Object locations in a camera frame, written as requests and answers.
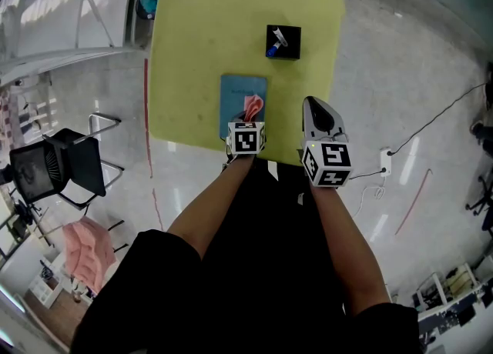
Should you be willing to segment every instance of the black chair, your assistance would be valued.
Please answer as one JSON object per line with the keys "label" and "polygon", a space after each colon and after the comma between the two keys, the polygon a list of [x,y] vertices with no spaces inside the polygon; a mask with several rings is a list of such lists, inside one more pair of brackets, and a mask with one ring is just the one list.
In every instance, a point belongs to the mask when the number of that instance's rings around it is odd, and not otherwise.
{"label": "black chair", "polygon": [[485,179],[482,176],[478,177],[478,181],[483,186],[483,195],[481,199],[479,199],[473,206],[468,203],[465,205],[466,210],[474,210],[473,215],[479,215],[485,206],[488,206],[488,212],[486,213],[485,220],[483,221],[483,225],[481,229],[483,231],[488,231],[493,238],[493,231],[491,228],[493,227],[493,199],[491,199],[491,195],[493,193],[493,182],[491,182],[490,186],[486,184]]}
{"label": "black chair", "polygon": [[[111,121],[113,124],[99,131],[92,130],[92,118]],[[79,134],[70,129],[62,129],[53,137],[43,136],[43,140],[33,145],[10,151],[12,176],[19,194],[30,205],[40,199],[58,194],[64,201],[82,210],[96,196],[105,196],[106,189],[118,180],[123,168],[101,160],[99,141],[93,136],[115,128],[121,121],[101,113],[89,116],[89,135]],[[118,171],[117,176],[104,183],[102,166]],[[92,192],[87,201],[77,203],[62,194],[69,180]]]}

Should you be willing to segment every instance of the forearm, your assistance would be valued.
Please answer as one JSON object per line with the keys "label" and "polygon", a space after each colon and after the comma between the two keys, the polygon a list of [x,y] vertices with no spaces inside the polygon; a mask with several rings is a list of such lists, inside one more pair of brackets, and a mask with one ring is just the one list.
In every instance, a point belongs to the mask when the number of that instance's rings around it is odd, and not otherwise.
{"label": "forearm", "polygon": [[377,260],[337,192],[312,187],[312,193],[351,314],[389,302]]}
{"label": "forearm", "polygon": [[197,196],[169,227],[203,258],[226,216],[238,188],[247,176],[253,157],[236,159]]}

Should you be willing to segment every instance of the pink cloth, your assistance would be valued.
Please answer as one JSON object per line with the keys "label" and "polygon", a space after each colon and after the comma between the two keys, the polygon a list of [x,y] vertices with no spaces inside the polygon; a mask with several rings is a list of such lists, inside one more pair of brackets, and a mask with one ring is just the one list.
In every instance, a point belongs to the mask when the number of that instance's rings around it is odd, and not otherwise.
{"label": "pink cloth", "polygon": [[245,122],[251,122],[253,117],[262,110],[263,100],[257,94],[245,97],[243,110],[245,113]]}
{"label": "pink cloth", "polygon": [[92,291],[99,292],[106,270],[116,261],[109,232],[83,216],[63,228],[67,272]]}

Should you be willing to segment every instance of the polished floor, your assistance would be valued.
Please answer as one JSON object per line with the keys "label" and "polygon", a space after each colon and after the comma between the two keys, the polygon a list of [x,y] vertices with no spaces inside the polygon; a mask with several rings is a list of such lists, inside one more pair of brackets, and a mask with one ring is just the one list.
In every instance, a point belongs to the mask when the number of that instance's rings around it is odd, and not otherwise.
{"label": "polished floor", "polygon": [[[474,33],[466,35],[468,28],[436,2],[344,1],[347,14],[330,104],[344,118],[356,175],[379,170],[380,149],[395,150],[455,98],[482,83],[484,73],[476,46],[468,42]],[[101,135],[100,149],[104,159],[125,167],[125,173],[88,213],[104,226],[125,219],[112,231],[114,246],[131,243],[143,230],[166,230],[220,173],[224,161],[220,152],[152,137],[148,154],[145,58],[145,52],[115,55],[57,69],[43,97],[51,101],[53,131],[69,127],[86,132],[89,114],[95,111],[122,119],[120,127]],[[409,302],[408,293],[432,272],[444,275],[460,263],[475,261],[490,240],[481,231],[482,217],[464,209],[479,195],[478,174],[491,168],[469,133],[469,125],[482,115],[477,90],[414,137],[392,157],[393,172],[381,199],[371,188],[383,184],[379,175],[355,179],[339,190],[354,215],[361,193],[370,187],[355,221],[377,256],[389,290],[399,293],[402,303]],[[69,194],[84,196],[75,189]],[[82,214],[56,197],[42,205],[49,207],[46,228]],[[63,247],[60,231],[51,237]],[[119,253],[120,258],[124,255],[125,250]]]}

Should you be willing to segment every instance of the yellow table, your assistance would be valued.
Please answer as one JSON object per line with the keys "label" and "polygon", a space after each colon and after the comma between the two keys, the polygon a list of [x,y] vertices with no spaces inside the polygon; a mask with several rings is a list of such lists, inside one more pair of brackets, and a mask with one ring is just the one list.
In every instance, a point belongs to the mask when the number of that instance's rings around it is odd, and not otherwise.
{"label": "yellow table", "polygon": [[[343,0],[159,0],[149,82],[149,130],[165,139],[224,150],[220,76],[267,78],[267,144],[260,157],[299,165],[301,106],[327,101]],[[301,57],[265,57],[266,27],[301,27]]]}

